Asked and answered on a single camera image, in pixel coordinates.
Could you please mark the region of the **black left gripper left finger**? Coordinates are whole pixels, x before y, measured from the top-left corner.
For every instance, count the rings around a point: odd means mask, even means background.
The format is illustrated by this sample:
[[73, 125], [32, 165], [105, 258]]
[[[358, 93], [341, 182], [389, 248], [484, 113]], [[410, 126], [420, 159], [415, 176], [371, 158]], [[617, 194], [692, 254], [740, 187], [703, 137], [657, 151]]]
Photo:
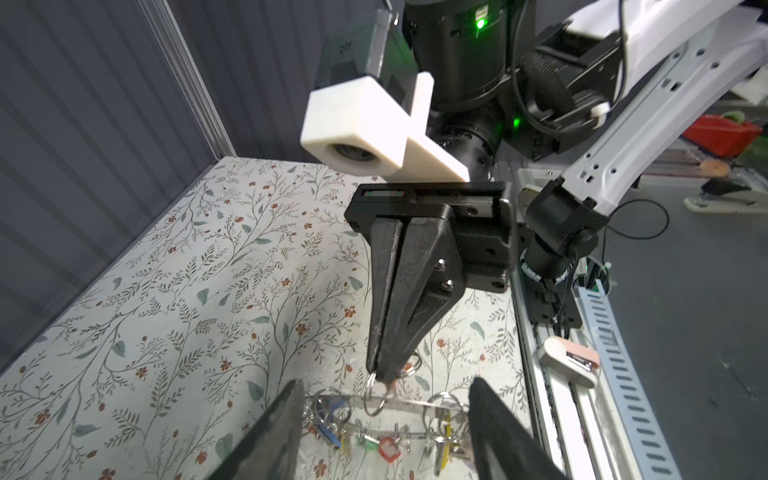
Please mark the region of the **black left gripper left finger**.
[[293, 479], [304, 403], [302, 381], [289, 381], [209, 479]]

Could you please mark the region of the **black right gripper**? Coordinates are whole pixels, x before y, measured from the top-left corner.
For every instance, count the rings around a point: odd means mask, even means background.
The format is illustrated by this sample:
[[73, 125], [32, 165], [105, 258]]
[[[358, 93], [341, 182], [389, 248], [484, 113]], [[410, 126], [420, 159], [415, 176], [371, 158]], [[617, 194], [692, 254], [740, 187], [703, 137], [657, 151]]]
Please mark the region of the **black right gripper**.
[[509, 287], [516, 267], [509, 182], [362, 184], [344, 217], [371, 248], [366, 368], [382, 383], [396, 380], [466, 282], [491, 293]]

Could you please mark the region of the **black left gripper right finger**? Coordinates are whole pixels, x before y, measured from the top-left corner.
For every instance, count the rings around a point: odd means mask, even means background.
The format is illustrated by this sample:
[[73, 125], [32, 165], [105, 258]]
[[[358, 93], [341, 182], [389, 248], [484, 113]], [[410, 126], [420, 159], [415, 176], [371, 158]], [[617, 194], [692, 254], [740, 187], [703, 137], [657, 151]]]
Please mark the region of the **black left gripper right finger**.
[[470, 386], [469, 402], [474, 464], [480, 480], [566, 479], [481, 377]]

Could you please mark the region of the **large keyring with keys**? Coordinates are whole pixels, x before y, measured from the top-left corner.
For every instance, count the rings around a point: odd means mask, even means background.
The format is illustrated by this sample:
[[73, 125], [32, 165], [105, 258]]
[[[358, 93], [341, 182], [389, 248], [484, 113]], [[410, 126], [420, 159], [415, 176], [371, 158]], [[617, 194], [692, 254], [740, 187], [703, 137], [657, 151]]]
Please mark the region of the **large keyring with keys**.
[[306, 396], [298, 479], [474, 479], [468, 406], [449, 392], [421, 399], [406, 392], [422, 357], [396, 381], [374, 375], [355, 393], [326, 387]]

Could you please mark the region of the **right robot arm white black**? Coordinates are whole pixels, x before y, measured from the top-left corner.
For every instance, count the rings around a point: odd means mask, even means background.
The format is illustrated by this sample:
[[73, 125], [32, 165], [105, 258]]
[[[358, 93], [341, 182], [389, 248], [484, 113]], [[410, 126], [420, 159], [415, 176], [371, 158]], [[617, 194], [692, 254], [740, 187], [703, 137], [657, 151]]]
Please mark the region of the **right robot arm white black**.
[[567, 335], [578, 262], [597, 246], [619, 200], [677, 136], [767, 56], [763, 1], [669, 1], [663, 26], [640, 36], [619, 12], [604, 38], [600, 2], [513, 53], [508, 83], [522, 118], [512, 145], [532, 160], [587, 151], [528, 206], [531, 239], [514, 239], [511, 188], [500, 182], [364, 184], [345, 216], [371, 249], [367, 370], [399, 378], [418, 344], [466, 289], [502, 292], [521, 254], [550, 323]]

